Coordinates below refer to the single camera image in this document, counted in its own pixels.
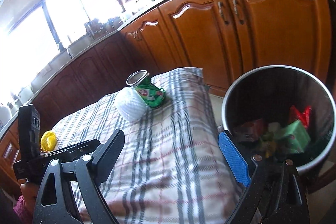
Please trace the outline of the person's left hand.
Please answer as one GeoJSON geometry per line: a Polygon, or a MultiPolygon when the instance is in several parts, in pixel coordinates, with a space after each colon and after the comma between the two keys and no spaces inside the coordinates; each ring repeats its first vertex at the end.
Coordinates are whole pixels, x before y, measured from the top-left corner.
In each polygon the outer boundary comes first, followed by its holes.
{"type": "Polygon", "coordinates": [[[38,191],[39,186],[37,184],[34,184],[32,182],[26,182],[24,184],[21,184],[21,192],[24,198],[24,205],[31,214],[33,214],[34,212],[38,191]]]}

